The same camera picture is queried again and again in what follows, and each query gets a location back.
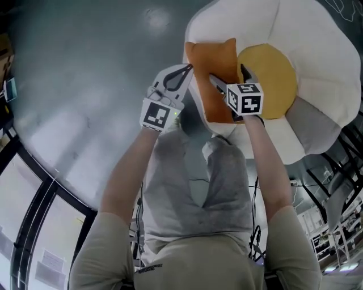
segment gray t-shirt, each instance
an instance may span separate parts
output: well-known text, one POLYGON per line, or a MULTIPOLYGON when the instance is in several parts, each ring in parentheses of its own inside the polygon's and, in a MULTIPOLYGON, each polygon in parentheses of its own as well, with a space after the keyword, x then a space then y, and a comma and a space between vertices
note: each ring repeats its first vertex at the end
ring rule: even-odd
POLYGON ((275 271, 284 288, 319 289, 321 273, 293 207, 269 222, 265 267, 250 260, 229 236, 184 238, 169 243, 155 260, 134 273, 129 228, 114 214, 98 214, 79 252, 70 289, 264 289, 264 272, 275 271))

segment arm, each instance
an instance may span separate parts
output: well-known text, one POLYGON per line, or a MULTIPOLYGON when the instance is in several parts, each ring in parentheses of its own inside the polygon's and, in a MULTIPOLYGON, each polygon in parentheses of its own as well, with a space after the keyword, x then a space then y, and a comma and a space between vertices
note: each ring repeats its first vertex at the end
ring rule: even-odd
POLYGON ((244 122, 251 139, 267 222, 269 222, 279 209, 292 205, 290 180, 261 120, 255 116, 244 116, 244 122))
POLYGON ((129 224, 137 193, 159 132, 142 128, 136 140, 117 163, 107 182, 100 212, 109 212, 129 224))
POLYGON ((115 166, 99 213, 72 266, 70 289, 120 289, 122 280, 133 279, 129 223, 158 136, 143 128, 115 166))
POLYGON ((266 208, 266 269, 275 271, 286 289, 319 289, 319 263, 291 206, 291 185, 285 166, 262 122, 255 116, 245 116, 244 120, 266 208))

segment shelf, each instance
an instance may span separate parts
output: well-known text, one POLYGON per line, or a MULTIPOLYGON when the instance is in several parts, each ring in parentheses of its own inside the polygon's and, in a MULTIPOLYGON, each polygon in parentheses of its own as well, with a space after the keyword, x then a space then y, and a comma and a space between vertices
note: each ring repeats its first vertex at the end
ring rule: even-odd
MULTIPOLYGON (((363 232, 363 228, 361 228, 356 234, 354 234, 352 237, 350 237, 348 240, 347 240, 347 245, 353 241, 356 237, 358 237, 361 233, 363 232)), ((340 248, 343 248, 344 247, 344 244, 341 244, 339 245, 340 248)))
POLYGON ((321 258, 318 262, 321 262, 322 260, 324 260, 325 258, 327 258, 327 257, 330 257, 330 255, 329 254, 327 254, 326 256, 324 256, 323 258, 321 258))
POLYGON ((325 243, 327 243, 327 242, 329 242, 329 240, 326 240, 325 242, 321 242, 319 245, 317 245, 317 246, 315 246, 315 248, 318 248, 318 247, 320 247, 320 246, 322 246, 322 245, 324 245, 325 243))
POLYGON ((316 254, 317 254, 317 255, 319 255, 320 253, 322 253, 322 252, 324 252, 324 251, 326 251, 326 250, 329 250, 329 247, 327 247, 327 248, 325 248, 325 249, 323 249, 323 250, 321 250, 321 251, 318 251, 316 254))
POLYGON ((348 229, 348 232, 352 231, 354 227, 361 222, 361 219, 357 219, 348 229))
MULTIPOLYGON (((362 254, 362 251, 363 251, 363 239, 357 243, 355 249, 351 249, 349 251, 349 255, 351 256, 350 257, 351 261, 356 260, 357 257, 359 257, 362 254)), ((338 266, 336 253, 333 256, 331 256, 331 257, 333 258, 333 261, 331 263, 329 263, 328 265, 325 265, 325 268, 328 268, 328 267, 337 267, 338 266)), ((347 256, 344 253, 342 253, 340 255, 340 262, 342 264, 345 263, 345 262, 347 262, 347 256)))
MULTIPOLYGON (((347 219, 345 219, 345 220, 341 223, 341 227, 342 227, 342 228, 346 225, 346 223, 347 223, 347 222, 349 222, 349 217, 348 217, 347 219)), ((337 227, 337 228, 333 231, 333 233, 335 233, 335 232, 337 232, 337 231, 339 231, 339 227, 337 227)))
POLYGON ((317 228, 316 230, 309 233, 309 239, 316 240, 320 236, 324 236, 324 233, 326 231, 328 231, 328 224, 323 224, 319 228, 317 228))

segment cable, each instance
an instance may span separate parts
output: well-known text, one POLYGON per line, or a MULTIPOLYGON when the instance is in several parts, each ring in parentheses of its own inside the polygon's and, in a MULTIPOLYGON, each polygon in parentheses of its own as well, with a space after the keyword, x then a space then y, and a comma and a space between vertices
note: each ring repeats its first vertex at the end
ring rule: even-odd
POLYGON ((220 138, 221 140, 223 140, 224 142, 226 142, 229 146, 232 146, 232 143, 224 136, 222 135, 217 135, 217 138, 220 138))
POLYGON ((255 115, 258 119, 260 119, 260 121, 262 122, 262 125, 265 127, 265 122, 263 121, 263 119, 260 117, 260 116, 258 116, 258 115, 255 115))
POLYGON ((209 183, 209 180, 206 180, 206 179, 204 179, 204 178, 191 178, 191 179, 189 179, 190 181, 204 181, 204 182, 207 182, 207 183, 209 183))
POLYGON ((141 255, 142 255, 142 250, 141 250, 141 246, 140 246, 140 231, 141 231, 141 227, 140 227, 140 213, 141 211, 143 212, 143 202, 142 202, 142 190, 143 190, 143 183, 140 186, 140 198, 137 201, 138 204, 138 208, 136 211, 136 227, 137 227, 137 246, 138 246, 138 251, 139 251, 139 267, 142 268, 142 262, 141 262, 141 255))
POLYGON ((262 252, 262 255, 260 255, 257 259, 255 259, 255 262, 257 262, 259 259, 261 259, 265 253, 266 253, 266 250, 262 252))
POLYGON ((310 184, 310 185, 292 185, 291 187, 304 187, 304 186, 306 186, 306 187, 310 187, 310 186, 319 186, 318 184, 310 184))
POLYGON ((252 236, 250 238, 250 253, 248 255, 251 259, 252 259, 252 248, 253 248, 253 244, 254 244, 257 233, 258 233, 258 235, 257 235, 258 239, 256 240, 257 247, 260 245, 260 239, 261 239, 261 227, 258 225, 255 228, 255 225, 256 225, 256 196, 257 196, 258 182, 259 182, 259 178, 257 177, 256 182, 255 182, 255 191, 252 196, 252 236))
MULTIPOLYGON (((257 232, 257 238, 256 238, 256 247, 258 248, 260 246, 260 240, 261 240, 261 227, 258 225, 256 230, 255 230, 255 234, 254 234, 254 238, 256 236, 256 232, 257 232)), ((255 261, 256 260, 256 255, 257 255, 257 251, 255 251, 255 254, 252 256, 252 259, 255 261)))

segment wire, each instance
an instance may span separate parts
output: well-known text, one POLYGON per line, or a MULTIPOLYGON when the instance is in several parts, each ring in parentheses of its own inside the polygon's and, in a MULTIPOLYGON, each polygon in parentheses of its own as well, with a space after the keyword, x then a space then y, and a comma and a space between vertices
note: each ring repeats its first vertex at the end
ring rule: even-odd
POLYGON ((255 262, 261 259, 264 256, 264 254, 266 254, 266 250, 262 252, 262 255, 260 255, 257 259, 255 259, 255 262))
MULTIPOLYGON (((304 185, 292 185, 291 187, 304 187, 304 185)), ((319 186, 319 185, 318 184, 310 184, 310 185, 305 185, 305 186, 310 187, 310 186, 319 186)))
POLYGON ((362 8, 362 4, 360 3, 360 2, 358 2, 358 4, 360 5, 360 9, 359 9, 359 7, 358 7, 358 5, 355 3, 355 1, 354 0, 352 0, 352 6, 353 6, 353 14, 352 14, 352 18, 351 19, 348 19, 348 18, 345 18, 344 16, 343 16, 343 10, 344 10, 344 3, 343 3, 343 1, 342 0, 339 0, 340 1, 340 3, 341 3, 341 8, 339 8, 338 7, 338 5, 337 5, 337 3, 335 2, 335 0, 332 0, 333 2, 334 2, 334 4, 335 4, 335 6, 333 6, 332 4, 330 4, 329 3, 329 1, 328 0, 325 0, 325 2, 327 2, 338 14, 340 14, 340 16, 344 19, 344 20, 346 20, 346 21, 348 21, 348 22, 353 22, 353 20, 354 20, 354 15, 355 15, 355 13, 357 12, 357 10, 358 10, 358 13, 361 15, 361 16, 363 16, 363 8, 362 8))
POLYGON ((217 135, 217 138, 220 138, 221 140, 223 140, 224 142, 226 142, 229 146, 232 146, 232 143, 224 136, 222 135, 217 135))
POLYGON ((263 121, 263 119, 260 117, 260 116, 258 116, 258 115, 255 115, 258 119, 260 119, 260 121, 262 122, 262 125, 265 127, 265 122, 263 121))
MULTIPOLYGON (((255 229, 255 233, 254 233, 254 239, 257 233, 257 238, 256 238, 256 247, 258 248, 260 246, 260 240, 261 240, 261 227, 258 225, 255 229)), ((256 260, 256 255, 257 255, 257 251, 255 251, 255 254, 252 256, 252 259, 255 261, 256 260)))
POLYGON ((191 178, 191 179, 189 179, 190 181, 204 181, 204 182, 207 182, 207 183, 209 183, 209 180, 206 180, 206 179, 204 179, 204 178, 191 178))
POLYGON ((250 238, 250 253, 249 253, 249 257, 252 259, 252 248, 253 248, 253 244, 255 241, 255 237, 256 234, 258 233, 258 239, 256 242, 256 246, 258 247, 260 245, 260 238, 261 238, 261 227, 258 225, 255 228, 255 224, 256 224, 256 196, 257 196, 257 188, 258 188, 258 182, 259 182, 259 178, 256 178, 256 182, 255 182, 255 191, 254 194, 252 196, 252 236, 250 238))
POLYGON ((142 262, 141 262, 141 255, 142 255, 142 250, 141 250, 141 245, 140 245, 140 231, 141 231, 141 227, 140 227, 140 213, 143 212, 143 202, 142 202, 142 190, 143 190, 143 183, 140 186, 140 198, 137 202, 138 204, 138 208, 136 211, 136 227, 137 227, 137 232, 136 232, 136 236, 137 236, 137 246, 138 246, 138 251, 139 251, 139 267, 142 268, 142 262))

